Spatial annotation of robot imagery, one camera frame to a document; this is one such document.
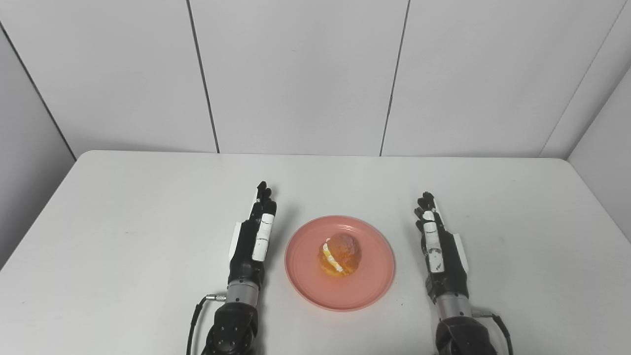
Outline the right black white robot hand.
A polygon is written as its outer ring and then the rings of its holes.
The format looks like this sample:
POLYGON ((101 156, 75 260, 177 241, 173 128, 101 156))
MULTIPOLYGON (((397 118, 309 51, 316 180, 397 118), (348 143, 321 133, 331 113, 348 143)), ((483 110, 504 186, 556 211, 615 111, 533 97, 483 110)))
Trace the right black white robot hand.
POLYGON ((467 270, 460 240, 444 226, 435 196, 426 191, 417 199, 414 214, 421 233, 421 250, 428 271, 425 287, 435 303, 438 297, 450 294, 469 297, 467 270))

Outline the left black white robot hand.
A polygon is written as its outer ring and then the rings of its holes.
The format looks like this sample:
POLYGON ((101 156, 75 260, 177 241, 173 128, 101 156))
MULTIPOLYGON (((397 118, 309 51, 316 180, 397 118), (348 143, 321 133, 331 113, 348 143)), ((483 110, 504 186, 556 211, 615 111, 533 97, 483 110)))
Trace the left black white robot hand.
POLYGON ((260 182, 249 217, 239 226, 229 265, 229 284, 243 281, 261 287, 264 281, 264 261, 277 215, 277 203, 271 198, 271 194, 272 190, 266 181, 260 182))

